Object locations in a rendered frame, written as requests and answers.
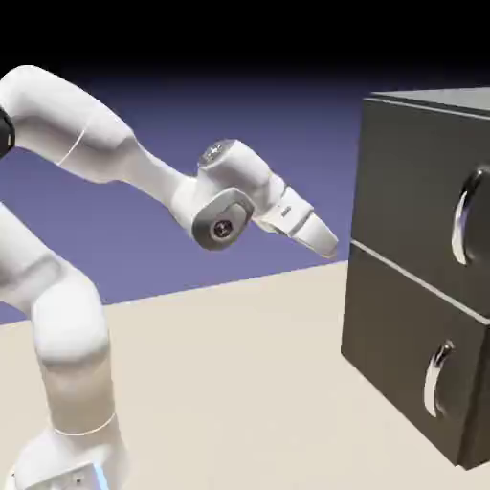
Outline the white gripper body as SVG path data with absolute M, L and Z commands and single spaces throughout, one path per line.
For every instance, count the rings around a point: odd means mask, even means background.
M 338 237 L 314 212 L 305 219 L 292 238 L 324 258 L 331 259 L 337 254 Z

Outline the dark grey cabinet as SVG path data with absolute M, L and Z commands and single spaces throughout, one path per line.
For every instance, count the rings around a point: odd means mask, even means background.
M 414 101 L 418 104 L 430 104 L 430 105 L 441 104 L 444 106 L 465 107 L 465 108 L 478 109 L 478 110 L 490 112 L 490 87 L 375 92 L 370 94 L 368 97 L 366 97 L 366 99 L 371 96 L 382 97 L 384 99 L 397 98 L 397 99 L 409 100 L 409 101 Z M 438 294 L 449 303 L 457 307 L 460 307 L 467 313 L 475 316 L 480 322 L 486 325 L 490 325 L 490 317 L 481 316 L 479 313 L 467 307 L 465 304 L 449 297 L 442 291 L 431 286 L 431 284 L 425 282 L 423 279 L 413 275 L 407 270 L 399 267 L 397 264 L 391 262 L 387 258 L 379 255 L 377 252 L 365 246 L 361 242 L 353 239 L 352 235 L 350 239 L 349 256 L 350 256 L 351 246 L 357 246 L 365 250 L 366 252 L 372 254 L 373 256 L 387 263 L 389 266 L 393 267 L 397 271 L 401 272 L 402 274 L 420 283 L 422 286 L 426 287 L 430 291 Z

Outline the dark grey cabinet door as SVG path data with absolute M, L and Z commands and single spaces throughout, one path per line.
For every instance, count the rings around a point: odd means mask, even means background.
M 431 417 L 425 373 L 445 340 L 455 345 Z M 455 466 L 490 462 L 490 325 L 387 263 L 351 246 L 341 352 Z
M 465 249 L 453 214 L 477 167 Z M 490 317 L 490 112 L 371 96 L 362 108 L 352 237 L 481 316 Z

